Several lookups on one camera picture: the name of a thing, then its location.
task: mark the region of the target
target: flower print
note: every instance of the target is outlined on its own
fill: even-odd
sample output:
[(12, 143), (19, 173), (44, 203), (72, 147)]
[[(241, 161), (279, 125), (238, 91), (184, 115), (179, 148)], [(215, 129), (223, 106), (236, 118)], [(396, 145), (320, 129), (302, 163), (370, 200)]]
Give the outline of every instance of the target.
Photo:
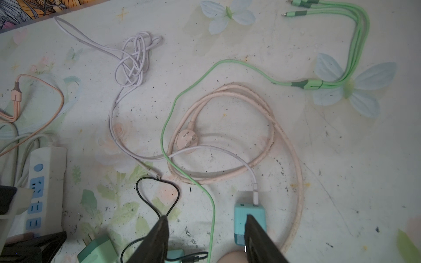
[(212, 1), (202, 1), (200, 6), (205, 16), (213, 18), (209, 24), (209, 32), (211, 35), (221, 33), (230, 20), (235, 20), (241, 25), (250, 25), (254, 23), (256, 18), (247, 8), (250, 6), (251, 0), (234, 0), (230, 7), (223, 7)]
[[(313, 101), (316, 105), (329, 106), (342, 98), (349, 98), (351, 105), (361, 115), (376, 118), (380, 114), (379, 103), (365, 90), (378, 90), (390, 85), (395, 76), (396, 68), (395, 62), (377, 64), (361, 73), (354, 80), (349, 79), (338, 88), (315, 90)], [(322, 53), (317, 55), (314, 72), (320, 79), (329, 82), (338, 80), (344, 74), (334, 58)]]
[[(120, 122), (115, 122), (113, 124), (113, 128), (118, 140), (127, 145), (134, 145), (134, 141), (127, 142), (127, 138), (125, 138), (128, 130), (132, 128), (131, 123), (127, 122), (123, 124)], [(112, 165), (114, 170), (119, 173), (130, 174), (133, 172), (137, 163), (131, 158), (127, 157), (126, 154), (123, 153), (120, 148), (118, 148), (111, 137), (108, 125), (103, 126), (102, 129), (98, 130), (96, 136), (96, 143), (98, 147), (95, 150), (95, 159), (98, 162), (105, 166)]]

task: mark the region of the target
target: power strip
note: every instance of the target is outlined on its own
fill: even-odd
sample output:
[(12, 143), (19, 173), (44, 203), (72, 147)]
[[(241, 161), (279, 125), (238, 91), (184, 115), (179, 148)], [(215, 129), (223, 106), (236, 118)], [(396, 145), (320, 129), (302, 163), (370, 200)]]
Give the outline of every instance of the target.
[(42, 147), (29, 158), (29, 188), (34, 193), (26, 212), (24, 232), (44, 236), (62, 232), (63, 179), (66, 171), (67, 149)]

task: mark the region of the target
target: green charger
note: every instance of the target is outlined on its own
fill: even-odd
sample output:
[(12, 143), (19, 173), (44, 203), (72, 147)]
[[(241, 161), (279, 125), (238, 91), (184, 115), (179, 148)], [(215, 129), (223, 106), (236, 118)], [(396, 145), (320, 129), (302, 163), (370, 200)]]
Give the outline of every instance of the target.
[(266, 232), (266, 211), (262, 205), (247, 203), (234, 206), (234, 241), (237, 245), (245, 246), (244, 233), (247, 215), (252, 215)]
[(79, 263), (114, 263), (118, 258), (107, 235), (95, 238), (88, 234), (83, 242), (86, 247), (77, 255)]

